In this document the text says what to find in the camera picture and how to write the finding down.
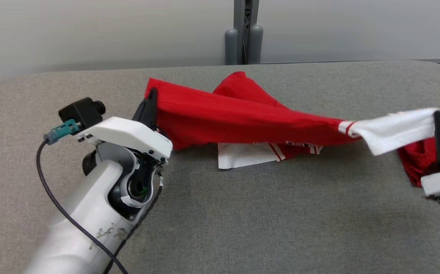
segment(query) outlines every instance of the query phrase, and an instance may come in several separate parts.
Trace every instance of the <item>white trim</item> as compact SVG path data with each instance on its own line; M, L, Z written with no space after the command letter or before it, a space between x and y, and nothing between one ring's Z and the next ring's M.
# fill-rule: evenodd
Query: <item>white trim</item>
M286 156L284 156L284 153L282 153L281 149L279 148L279 146L277 144L270 144L270 145L274 148L274 150L279 155L279 157L280 157L279 161L286 159Z
M355 123L358 123L358 121L342 121L340 124L338 124L338 131L345 134L345 132L347 132L347 128L350 127L347 135L352 138L360 137L359 134L354 133L354 130L352 130L352 127Z

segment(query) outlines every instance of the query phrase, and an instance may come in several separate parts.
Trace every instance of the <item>gray post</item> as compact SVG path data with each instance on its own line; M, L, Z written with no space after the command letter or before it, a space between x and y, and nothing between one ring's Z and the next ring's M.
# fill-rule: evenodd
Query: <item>gray post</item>
M263 33L264 29L261 26L255 25L251 27L247 64L260 64L260 50L262 48Z
M259 13L259 0L252 0L251 5L251 26L255 26L257 24L257 15Z
M245 0L234 0L234 29L238 32L237 42L237 63L242 64L244 54L244 20L245 20Z
M238 31L229 29L225 31L225 65L238 64Z

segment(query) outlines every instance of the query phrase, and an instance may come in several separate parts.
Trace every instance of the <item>scuff mark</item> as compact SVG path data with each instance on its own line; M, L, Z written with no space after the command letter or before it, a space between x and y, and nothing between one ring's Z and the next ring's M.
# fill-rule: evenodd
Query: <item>scuff mark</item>
M112 230L115 228L115 224L114 223L112 223L112 227L110 227L109 229L106 229L106 231L104 231L102 228L100 228L99 230L98 230L98 234L96 235L96 239L100 239L101 237L103 237L103 236L105 236L105 235L108 235L108 234L111 234L112 233ZM90 246L90 250L93 248L93 247L95 247L96 246L96 243L94 243L94 242L92 242L91 243L91 246Z
M127 238L127 231L122 227L117 229L117 234L113 235L113 237L117 237L120 240L125 240Z

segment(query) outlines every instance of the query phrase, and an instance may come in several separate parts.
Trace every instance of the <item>gray cushioned surface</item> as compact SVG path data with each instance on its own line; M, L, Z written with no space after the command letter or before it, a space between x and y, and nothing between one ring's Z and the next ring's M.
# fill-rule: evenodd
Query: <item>gray cushioned surface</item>
M57 111L91 97L131 118L149 77L213 91L244 70L286 106L345 119L440 107L440 65L340 62L39 73L0 82L0 274L28 262L54 213L35 169ZM44 149L61 201L92 147L67 137ZM215 145L176 151L154 210L123 248L130 273L440 273L440 209L410 185L395 152L326 147L218 170Z

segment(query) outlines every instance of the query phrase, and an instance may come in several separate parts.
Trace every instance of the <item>teal connector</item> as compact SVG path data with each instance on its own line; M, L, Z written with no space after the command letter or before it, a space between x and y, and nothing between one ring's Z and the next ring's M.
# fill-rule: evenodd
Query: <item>teal connector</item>
M62 137L79 131L79 126L74 119L65 121L62 125L54 127L49 133L44 135L44 140L49 140L49 145L54 144Z

